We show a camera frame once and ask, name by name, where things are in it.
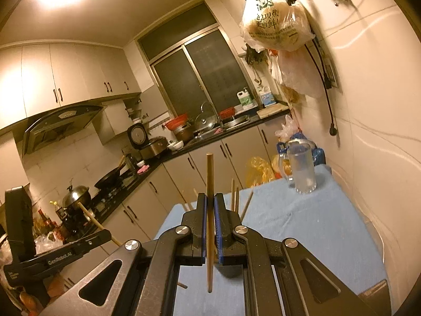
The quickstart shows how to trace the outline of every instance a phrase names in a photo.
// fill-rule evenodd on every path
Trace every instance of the triangular cutout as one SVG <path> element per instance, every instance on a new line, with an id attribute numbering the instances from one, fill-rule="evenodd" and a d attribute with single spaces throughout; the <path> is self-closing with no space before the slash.
<path id="1" fill-rule="evenodd" d="M 97 306 L 104 305 L 122 264 L 121 260 L 114 260 L 79 291 L 79 296 Z"/>
<path id="2" fill-rule="evenodd" d="M 300 264 L 309 283 L 313 298 L 317 303 L 322 304 L 339 296 L 340 290 L 333 286 L 311 261 L 303 259 L 300 261 Z"/>

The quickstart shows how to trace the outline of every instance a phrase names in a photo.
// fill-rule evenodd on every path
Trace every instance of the range hood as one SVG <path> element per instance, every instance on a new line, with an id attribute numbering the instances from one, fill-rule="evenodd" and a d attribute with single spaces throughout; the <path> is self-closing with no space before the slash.
<path id="1" fill-rule="evenodd" d="M 44 115 L 24 133 L 22 156 L 85 128 L 101 106 L 79 105 Z"/>

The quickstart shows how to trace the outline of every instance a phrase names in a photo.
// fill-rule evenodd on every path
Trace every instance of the pitcher handle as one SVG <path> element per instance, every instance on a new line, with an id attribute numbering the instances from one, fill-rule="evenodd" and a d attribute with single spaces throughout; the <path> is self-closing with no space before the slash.
<path id="1" fill-rule="evenodd" d="M 279 171 L 281 172 L 283 178 L 285 178 L 287 181 L 292 181 L 293 180 L 292 174 L 287 175 L 284 170 L 284 166 L 282 165 L 284 160 L 289 160 L 288 155 L 286 153 L 279 154 L 279 159 L 278 159 Z"/>

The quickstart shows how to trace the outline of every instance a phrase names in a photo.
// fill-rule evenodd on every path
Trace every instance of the yellow plastic bag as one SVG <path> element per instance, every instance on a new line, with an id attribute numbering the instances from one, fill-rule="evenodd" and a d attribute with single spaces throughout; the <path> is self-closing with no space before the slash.
<path id="1" fill-rule="evenodd" d="M 247 187 L 262 185 L 275 180 L 270 164 L 263 158 L 252 157 L 247 162 Z"/>

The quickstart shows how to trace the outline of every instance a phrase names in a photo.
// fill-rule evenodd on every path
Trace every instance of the faucet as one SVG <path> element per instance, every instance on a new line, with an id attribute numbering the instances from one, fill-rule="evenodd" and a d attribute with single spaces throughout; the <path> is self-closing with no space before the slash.
<path id="1" fill-rule="evenodd" d="M 209 105 L 210 105 L 210 107 L 212 108 L 212 111 L 213 111 L 213 113 L 214 113 L 214 115 L 215 115 L 215 118 L 216 118 L 216 122 L 219 124 L 219 126 L 220 126 L 221 128 L 223 128 L 223 127 L 224 127 L 224 124 L 222 123 L 222 119 L 220 118 L 220 116 L 219 116 L 218 112 L 216 111 L 215 106 L 214 106 L 212 103 L 210 103 L 209 101 L 205 101 L 205 102 L 203 102 L 203 103 L 202 103 L 202 105 L 201 105 L 201 112 L 203 113 L 203 106 L 204 106 L 206 103 L 207 103 L 207 104 L 209 104 Z"/>

